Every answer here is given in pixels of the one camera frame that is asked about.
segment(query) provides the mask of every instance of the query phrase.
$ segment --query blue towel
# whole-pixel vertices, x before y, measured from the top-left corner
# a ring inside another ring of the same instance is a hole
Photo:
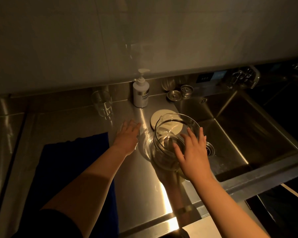
[[[45,145],[25,202],[20,227],[108,148],[108,133]],[[113,181],[90,237],[117,237],[118,234]]]

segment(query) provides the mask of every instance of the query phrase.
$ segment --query person's left arm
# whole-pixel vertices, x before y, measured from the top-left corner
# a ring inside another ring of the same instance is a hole
[[[62,212],[77,225],[83,237],[89,237],[118,168],[138,143],[140,123],[133,124],[133,120],[129,124],[125,121],[114,144],[42,209]]]

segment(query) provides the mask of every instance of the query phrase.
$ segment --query person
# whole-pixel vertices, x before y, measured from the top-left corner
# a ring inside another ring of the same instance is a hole
[[[133,120],[129,123],[125,121],[121,131],[117,132],[113,145],[42,207],[36,218],[39,221],[35,225],[19,230],[14,237],[88,238],[117,170],[138,143],[137,135],[141,124],[134,124]],[[188,135],[181,134],[185,141],[185,153],[174,144],[175,154],[183,173],[190,179],[221,236],[268,237],[213,178],[203,128],[200,128],[199,140],[190,128],[187,132]]]

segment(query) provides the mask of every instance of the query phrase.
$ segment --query white pump bottle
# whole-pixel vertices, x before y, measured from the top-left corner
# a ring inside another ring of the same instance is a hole
[[[144,108],[148,105],[149,84],[144,79],[143,74],[149,72],[149,69],[140,68],[140,77],[133,83],[133,104],[138,108]]]

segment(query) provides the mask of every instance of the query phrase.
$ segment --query overflow drain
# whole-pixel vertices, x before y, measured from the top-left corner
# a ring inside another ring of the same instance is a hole
[[[214,148],[212,146],[212,144],[210,144],[209,142],[207,142],[207,156],[212,156],[214,155]]]

